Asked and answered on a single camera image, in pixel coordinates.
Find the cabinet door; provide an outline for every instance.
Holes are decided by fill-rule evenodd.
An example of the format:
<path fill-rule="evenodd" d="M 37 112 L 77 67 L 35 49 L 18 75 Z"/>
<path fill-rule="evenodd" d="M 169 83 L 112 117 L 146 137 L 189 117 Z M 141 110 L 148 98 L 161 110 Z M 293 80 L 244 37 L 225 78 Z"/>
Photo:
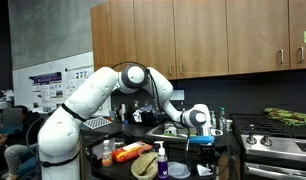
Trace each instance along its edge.
<path fill-rule="evenodd" d="M 94 71 L 113 59 L 110 4 L 105 1 L 91 8 Z"/>
<path fill-rule="evenodd" d="M 136 62 L 133 0 L 110 0 L 110 7 L 113 48 L 110 65 Z M 118 66 L 114 70 L 122 70 L 125 66 Z"/>
<path fill-rule="evenodd" d="M 135 0 L 134 13 L 137 61 L 176 79 L 172 1 Z"/>
<path fill-rule="evenodd" d="M 174 0 L 178 79 L 228 74 L 225 0 Z"/>
<path fill-rule="evenodd" d="M 306 0 L 290 0 L 291 69 L 306 68 Z"/>
<path fill-rule="evenodd" d="M 228 0 L 229 73 L 290 69 L 288 0 Z"/>

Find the wall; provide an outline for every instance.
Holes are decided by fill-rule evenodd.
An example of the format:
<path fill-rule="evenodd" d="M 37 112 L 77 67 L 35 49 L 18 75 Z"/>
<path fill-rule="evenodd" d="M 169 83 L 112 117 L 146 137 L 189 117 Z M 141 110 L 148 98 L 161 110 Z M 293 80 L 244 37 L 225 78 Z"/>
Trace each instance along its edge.
<path fill-rule="evenodd" d="M 90 8 L 104 0 L 9 0 L 13 70 L 92 51 Z"/>
<path fill-rule="evenodd" d="M 0 0 L 0 98 L 3 96 L 1 90 L 12 89 L 12 57 L 10 29 L 8 22 L 8 4 Z"/>
<path fill-rule="evenodd" d="M 306 70 L 283 71 L 235 76 L 209 77 L 171 81 L 174 89 L 185 90 L 185 107 L 194 104 L 208 105 L 210 110 L 218 111 L 224 106 L 226 113 L 261 114 L 265 107 L 285 108 L 306 113 Z M 114 93 L 112 105 L 134 100 L 152 103 L 146 91 L 133 95 Z M 173 102 L 180 108 L 179 102 Z"/>

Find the backsplash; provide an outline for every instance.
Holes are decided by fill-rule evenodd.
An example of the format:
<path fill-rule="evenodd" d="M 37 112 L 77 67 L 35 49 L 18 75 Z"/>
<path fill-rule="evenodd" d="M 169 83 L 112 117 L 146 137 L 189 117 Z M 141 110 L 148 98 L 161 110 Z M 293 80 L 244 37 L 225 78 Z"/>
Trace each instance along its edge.
<path fill-rule="evenodd" d="M 267 72 L 171 81 L 174 89 L 185 90 L 185 107 L 206 104 L 210 110 L 226 108 L 226 114 L 262 114 L 265 107 L 306 113 L 306 70 Z M 133 94 L 112 94 L 112 105 L 152 103 L 144 90 Z M 173 102 L 180 108 L 179 102 Z"/>

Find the person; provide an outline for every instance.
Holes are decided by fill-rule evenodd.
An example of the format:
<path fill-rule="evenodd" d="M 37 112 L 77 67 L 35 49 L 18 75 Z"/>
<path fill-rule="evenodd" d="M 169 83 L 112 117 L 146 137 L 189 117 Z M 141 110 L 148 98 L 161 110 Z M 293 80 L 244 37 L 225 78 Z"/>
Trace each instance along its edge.
<path fill-rule="evenodd" d="M 0 134 L 0 144 L 6 145 L 7 148 L 4 151 L 4 157 L 8 166 L 9 172 L 3 175 L 1 178 L 7 180 L 16 179 L 16 170 L 20 166 L 20 157 L 28 151 L 26 144 L 26 134 L 30 126 L 40 118 L 38 112 L 28 111 L 27 107 L 23 105 L 15 106 L 14 108 L 22 109 L 22 130 L 18 130 L 12 134 Z M 35 146 L 37 142 L 38 132 L 41 126 L 41 121 L 34 123 L 28 134 L 29 145 Z"/>

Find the sink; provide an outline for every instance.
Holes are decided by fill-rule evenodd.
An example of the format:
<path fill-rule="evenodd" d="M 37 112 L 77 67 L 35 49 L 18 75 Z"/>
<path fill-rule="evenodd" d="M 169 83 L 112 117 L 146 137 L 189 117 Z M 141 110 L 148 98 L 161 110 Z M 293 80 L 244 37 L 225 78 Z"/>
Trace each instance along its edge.
<path fill-rule="evenodd" d="M 176 135 L 164 133 L 165 130 L 167 130 L 170 127 L 175 127 L 173 123 L 166 122 L 163 123 L 153 129 L 151 129 L 149 132 L 146 133 L 147 136 L 157 137 L 157 138 L 166 138 L 166 139 L 179 139 L 179 140 L 186 140 L 187 138 L 187 129 L 176 129 Z M 190 128 L 190 134 L 195 135 L 196 134 L 196 128 Z"/>

